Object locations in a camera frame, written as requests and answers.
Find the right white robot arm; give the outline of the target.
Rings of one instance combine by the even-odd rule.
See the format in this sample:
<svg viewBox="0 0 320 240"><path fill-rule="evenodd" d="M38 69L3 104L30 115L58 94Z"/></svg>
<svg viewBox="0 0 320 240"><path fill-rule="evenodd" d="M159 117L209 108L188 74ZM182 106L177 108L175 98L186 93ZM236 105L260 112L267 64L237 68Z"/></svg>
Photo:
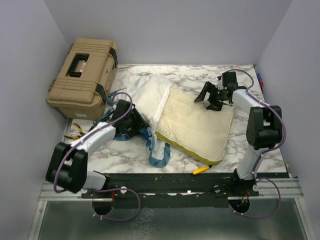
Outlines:
<svg viewBox="0 0 320 240"><path fill-rule="evenodd" d="M209 94L207 110L218 112L224 105L236 105L248 114L248 147L241 164L235 170L237 179L229 184L230 191L240 196L248 189L246 181L256 178L264 155L284 144L287 131L281 107L269 105L250 93L254 79L248 72L234 68L222 73L217 79L217 84L207 81L194 102L204 101L206 94Z"/></svg>

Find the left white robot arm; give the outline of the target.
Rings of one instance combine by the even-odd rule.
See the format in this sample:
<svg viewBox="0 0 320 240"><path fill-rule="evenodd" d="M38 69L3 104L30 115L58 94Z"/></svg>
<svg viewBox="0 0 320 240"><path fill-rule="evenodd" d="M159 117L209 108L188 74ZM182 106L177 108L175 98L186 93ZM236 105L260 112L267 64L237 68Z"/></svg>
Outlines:
<svg viewBox="0 0 320 240"><path fill-rule="evenodd" d="M135 105L126 100L119 100L111 115L110 121L100 121L74 142L58 143L53 150L45 180L62 188L62 192L77 193L88 189L101 198L106 197L111 190L108 177L88 170L90 156L117 137L132 138L149 127Z"/></svg>

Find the white blue-trimmed pillowcase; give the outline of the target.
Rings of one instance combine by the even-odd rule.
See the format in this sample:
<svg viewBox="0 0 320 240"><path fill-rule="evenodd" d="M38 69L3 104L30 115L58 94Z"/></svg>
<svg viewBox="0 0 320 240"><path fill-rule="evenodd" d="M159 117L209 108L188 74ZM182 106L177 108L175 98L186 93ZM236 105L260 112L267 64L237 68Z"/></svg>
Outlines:
<svg viewBox="0 0 320 240"><path fill-rule="evenodd" d="M110 93L107 100L110 106L116 107L120 99L132 98L136 110L148 124L139 135L146 140L149 163L157 168L165 167L171 156L170 145L157 141L156 128L172 87L172 82L163 75L142 76L133 86Z"/></svg>

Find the cream yellow-edged pillow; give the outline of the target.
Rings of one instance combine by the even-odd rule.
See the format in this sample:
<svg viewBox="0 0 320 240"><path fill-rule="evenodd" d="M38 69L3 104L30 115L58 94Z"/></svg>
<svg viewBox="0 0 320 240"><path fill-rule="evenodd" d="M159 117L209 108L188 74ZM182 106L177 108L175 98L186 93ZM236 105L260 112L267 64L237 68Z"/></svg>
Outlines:
<svg viewBox="0 0 320 240"><path fill-rule="evenodd" d="M220 111L207 109L206 102L174 86L162 111L156 136L208 165L219 164L225 155L234 116L232 106Z"/></svg>

